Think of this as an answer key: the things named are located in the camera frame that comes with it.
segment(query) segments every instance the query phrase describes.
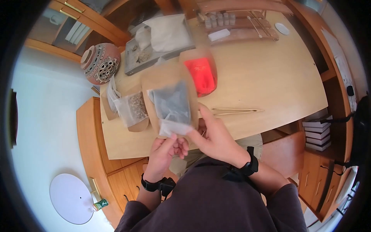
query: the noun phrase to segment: paper document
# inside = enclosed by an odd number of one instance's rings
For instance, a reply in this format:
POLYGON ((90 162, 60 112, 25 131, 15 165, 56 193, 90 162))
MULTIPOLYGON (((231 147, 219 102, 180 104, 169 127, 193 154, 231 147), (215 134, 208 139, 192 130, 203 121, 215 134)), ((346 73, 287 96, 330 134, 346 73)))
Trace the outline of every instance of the paper document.
POLYGON ((325 36, 327 43, 330 46, 330 49, 334 55, 334 59, 336 62, 336 65, 338 66, 338 69, 340 71, 341 79, 343 80, 345 89, 348 86, 352 86, 354 90, 353 96, 348 96, 348 101, 350 105, 350 111, 354 112, 357 109, 357 102, 356 102, 356 96, 355 96, 355 88, 353 84, 352 75, 348 66, 347 59, 345 58, 345 54, 343 52, 343 49, 341 48, 338 40, 330 34, 326 29, 322 28, 322 33, 325 36))

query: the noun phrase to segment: brass handle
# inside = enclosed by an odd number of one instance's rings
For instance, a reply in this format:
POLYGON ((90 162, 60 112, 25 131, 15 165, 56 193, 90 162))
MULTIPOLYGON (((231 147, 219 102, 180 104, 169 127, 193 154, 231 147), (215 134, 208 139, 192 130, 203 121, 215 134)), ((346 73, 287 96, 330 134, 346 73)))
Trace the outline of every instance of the brass handle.
POLYGON ((332 187, 331 188, 331 190, 330 190, 330 194, 328 195, 328 198, 327 198, 327 201, 326 202, 328 202, 329 200, 330 200, 330 196, 331 196, 331 192, 332 192, 332 189, 333 189, 334 187, 332 187))
POLYGON ((74 7, 73 5, 71 5, 71 4, 69 4, 69 3, 67 3, 67 1, 65 1, 65 5, 66 5, 66 6, 69 6, 69 7, 71 7, 72 9, 74 9, 75 11, 77 11, 77 12, 79 12, 79 13, 82 13, 82 12, 84 12, 84 11, 85 11, 85 10, 81 11, 81 10, 77 9, 77 8, 76 8, 76 7, 74 7))
POLYGON ((94 178, 88 177, 88 181, 90 184, 90 187, 92 188, 92 191, 90 192, 91 194, 94 194, 95 198, 100 201, 102 199, 101 194, 99 193, 98 186, 95 182, 94 178))
POLYGON ((319 188, 319 184, 321 183, 321 181, 322 181, 322 180, 320 180, 320 181, 318 182, 318 185, 317 185, 317 191, 316 191, 316 196, 318 195, 318 188, 319 188))
POLYGON ((80 18, 80 16, 76 18, 75 16, 70 15, 69 13, 66 13, 66 12, 62 11, 62 9, 60 9, 59 12, 61 12, 62 14, 65 14, 65 15, 67 15, 68 17, 71 17, 71 18, 73 18, 73 19, 75 19, 75 20, 78 20, 78 19, 80 18))
POLYGON ((306 179, 305 179, 305 186, 307 187, 308 185, 307 185, 307 182, 308 182, 308 175, 309 175, 309 172, 308 172, 308 174, 306 175, 306 179))

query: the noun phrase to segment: watch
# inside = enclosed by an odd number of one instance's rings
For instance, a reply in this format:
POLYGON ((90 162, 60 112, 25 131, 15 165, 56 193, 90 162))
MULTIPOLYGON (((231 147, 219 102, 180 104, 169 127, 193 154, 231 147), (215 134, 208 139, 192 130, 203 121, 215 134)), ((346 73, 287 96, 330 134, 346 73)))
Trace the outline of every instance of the watch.
POLYGON ((161 195, 165 197, 165 200, 167 198, 167 196, 170 194, 170 192, 175 188, 175 181, 169 177, 169 178, 162 178, 162 180, 156 182, 156 183, 151 183, 151 182, 148 182, 146 180, 143 180, 143 175, 144 173, 142 174, 142 185, 144 187, 145 190, 149 191, 149 192, 154 192, 156 190, 160 190, 161 192, 161 195))
POLYGON ((259 162, 257 158, 254 156, 254 147, 247 147, 247 152, 249 153, 251 160, 250 162, 247 162, 239 170, 244 176, 251 176, 252 174, 258 171, 259 162))
POLYGON ((145 190, 147 191, 150 191, 150 192, 154 192, 156 190, 161 190, 161 184, 162 184, 162 180, 156 182, 156 183, 151 183, 151 182, 148 182, 146 180, 143 180, 143 175, 144 173, 142 174, 142 185, 144 187, 145 190))

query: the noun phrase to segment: white round board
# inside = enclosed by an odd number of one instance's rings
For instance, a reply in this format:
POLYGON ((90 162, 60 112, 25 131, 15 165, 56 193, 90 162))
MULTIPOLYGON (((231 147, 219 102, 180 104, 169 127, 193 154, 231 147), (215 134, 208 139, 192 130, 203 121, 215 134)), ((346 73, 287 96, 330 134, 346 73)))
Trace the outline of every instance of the white round board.
POLYGON ((92 195, 76 176, 63 173, 54 177, 49 193, 55 210, 66 221, 81 225, 92 218, 92 195))
POLYGON ((284 34, 284 35, 290 34, 290 30, 287 29, 287 27, 285 27, 285 25, 283 25, 282 23, 276 23, 275 26, 276 26, 277 30, 279 32, 281 32, 282 34, 284 34))

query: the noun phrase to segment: stack of books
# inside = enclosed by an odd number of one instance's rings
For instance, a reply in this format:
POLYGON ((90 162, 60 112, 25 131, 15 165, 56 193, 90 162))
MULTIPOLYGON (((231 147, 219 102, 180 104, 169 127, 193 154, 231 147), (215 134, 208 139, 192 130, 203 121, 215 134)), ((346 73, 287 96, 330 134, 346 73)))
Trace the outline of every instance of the stack of books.
POLYGON ((323 119, 332 119, 332 115, 328 115, 327 113, 327 108, 306 117, 302 122, 305 130, 306 147, 324 151, 331 145, 331 123, 325 122, 321 124, 320 121, 323 119))

